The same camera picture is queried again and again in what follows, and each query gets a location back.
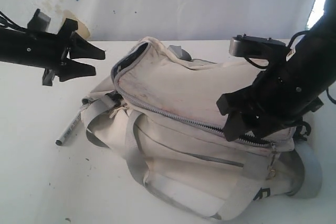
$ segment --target metal zipper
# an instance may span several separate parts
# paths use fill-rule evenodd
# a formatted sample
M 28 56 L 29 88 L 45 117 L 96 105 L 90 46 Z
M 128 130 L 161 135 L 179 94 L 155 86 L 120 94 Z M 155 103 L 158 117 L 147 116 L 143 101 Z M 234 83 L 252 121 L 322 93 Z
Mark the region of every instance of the metal zipper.
M 136 57 L 136 59 L 139 59 L 140 57 L 142 57 L 143 54 L 147 51 L 149 46 L 150 46 L 150 44 L 148 43 L 146 49 L 143 50 Z M 119 80 L 120 76 L 119 77 L 117 76 L 123 70 L 120 66 L 120 63 L 122 63 L 122 62 L 123 61 L 120 60 L 117 63 L 117 65 L 115 66 L 115 67 L 117 67 L 117 74 L 115 76 L 113 76 L 113 69 L 112 69 L 111 74 L 112 74 L 112 79 L 114 80 L 114 85 L 115 85 L 116 91 L 119 94 L 121 94 L 126 100 L 128 100 L 130 103 L 132 103 L 133 105 L 138 106 L 140 108 L 143 108 L 143 109 L 149 110 L 151 112 L 163 115 L 167 118 L 171 118 L 173 120 L 180 121 L 180 122 L 186 123 L 190 126 L 193 126 L 193 127 L 199 128 L 201 130 L 204 130 L 204 131 L 216 134 L 218 136 L 224 137 L 223 128 L 220 125 L 208 124 L 208 123 L 204 123 L 204 122 L 201 122 L 201 121 L 192 120 L 192 119 L 189 119 L 189 118 L 185 118 L 185 117 L 182 117 L 182 116 L 179 116 L 179 115 L 176 115 L 176 114 L 158 109 L 158 108 L 156 108 L 156 107 L 154 107 L 150 104 L 147 104 L 147 103 L 145 103 L 145 102 L 127 94 L 126 92 L 124 92 L 118 85 L 118 80 Z M 255 141 L 257 141 L 257 140 L 258 141 L 263 141 L 263 142 L 266 142 L 266 143 L 256 143 Z M 266 139 L 261 139 L 260 140 L 257 137 L 255 137 L 254 135 L 250 135 L 250 134 L 244 134 L 244 135 L 240 136 L 240 138 L 237 139 L 235 142 L 240 143 L 240 144 L 248 144 L 248 145 L 251 145 L 251 146 L 254 146 L 254 147 L 270 147 L 271 143 L 273 143 L 272 141 L 269 141 L 269 140 L 266 140 Z

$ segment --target canvas bag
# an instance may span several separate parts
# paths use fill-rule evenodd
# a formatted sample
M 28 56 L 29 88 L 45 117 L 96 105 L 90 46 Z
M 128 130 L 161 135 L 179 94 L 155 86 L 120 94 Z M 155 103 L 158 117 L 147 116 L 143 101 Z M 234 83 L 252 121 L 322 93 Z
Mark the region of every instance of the canvas bag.
M 321 167 L 306 142 L 293 141 L 295 128 L 259 144 L 252 133 L 228 142 L 217 130 L 226 121 L 217 99 L 260 70 L 180 56 L 157 39 L 139 41 L 83 99 L 88 139 L 123 157 L 151 194 L 204 218 L 233 219 L 271 195 L 315 197 Z

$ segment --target zipper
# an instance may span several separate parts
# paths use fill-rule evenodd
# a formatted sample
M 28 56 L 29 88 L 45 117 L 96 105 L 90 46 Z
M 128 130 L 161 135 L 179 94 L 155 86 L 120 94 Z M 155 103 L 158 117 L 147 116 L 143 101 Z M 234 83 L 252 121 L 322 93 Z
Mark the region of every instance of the zipper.
M 132 55 L 138 50 L 140 49 L 144 44 L 141 44 L 136 50 L 133 50 Z M 145 52 L 147 52 L 147 49 L 149 48 L 150 44 L 148 43 L 146 48 L 141 48 L 141 53 L 139 55 L 136 56 L 136 58 L 134 59 L 134 61 L 140 57 L 142 57 L 144 55 Z M 124 59 L 126 59 L 129 62 L 129 56 L 124 57 Z M 180 121 L 183 123 L 186 123 L 190 126 L 196 127 L 198 129 L 213 133 L 215 135 L 221 136 L 221 137 L 225 137 L 224 136 L 224 132 L 223 132 L 223 128 L 220 125 L 215 125 L 215 124 L 208 124 L 208 123 L 204 123 L 201 121 L 197 121 L 197 120 L 192 120 L 192 119 L 188 119 L 161 109 L 158 109 L 150 104 L 147 104 L 129 94 L 127 94 L 126 92 L 124 92 L 118 85 L 118 77 L 117 75 L 125 68 L 129 67 L 130 65 L 132 65 L 132 63 L 130 63 L 128 66 L 124 66 L 124 68 L 121 67 L 121 64 L 123 63 L 123 59 L 120 60 L 112 69 L 111 71 L 111 75 L 112 75 L 112 80 L 115 83 L 115 88 L 116 91 L 122 95 L 126 100 L 128 100 L 130 103 L 132 103 L 135 106 L 138 106 L 140 108 L 149 110 L 151 112 L 163 115 L 167 118 L 176 120 L 176 121 Z M 237 139 L 235 141 L 236 143 L 240 143 L 240 144 L 247 144 L 247 145 L 251 145 L 254 147 L 270 147 L 271 144 L 273 143 L 272 141 L 266 140 L 266 139 L 260 139 L 255 137 L 253 134 L 244 134 L 241 135 L 239 137 L 239 139 Z

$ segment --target zipper pull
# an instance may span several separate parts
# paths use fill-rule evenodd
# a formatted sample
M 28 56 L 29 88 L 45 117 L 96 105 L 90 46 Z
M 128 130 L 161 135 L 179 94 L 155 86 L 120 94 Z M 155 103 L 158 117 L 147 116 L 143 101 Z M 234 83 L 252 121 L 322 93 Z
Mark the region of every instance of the zipper pull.
M 275 161 L 275 156 L 277 155 L 277 146 L 275 145 L 275 142 L 271 142 L 271 148 L 272 148 L 272 160 L 271 160 L 270 167 L 272 167 Z

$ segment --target white wall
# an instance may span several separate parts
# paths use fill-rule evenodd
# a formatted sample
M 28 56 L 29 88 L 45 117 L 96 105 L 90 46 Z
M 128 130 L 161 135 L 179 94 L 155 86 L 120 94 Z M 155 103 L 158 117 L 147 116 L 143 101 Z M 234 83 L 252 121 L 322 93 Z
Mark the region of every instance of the white wall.
M 314 0 L 0 0 L 0 9 L 24 26 L 36 8 L 60 27 L 65 10 L 92 40 L 230 39 L 247 33 L 289 38 L 303 30 Z

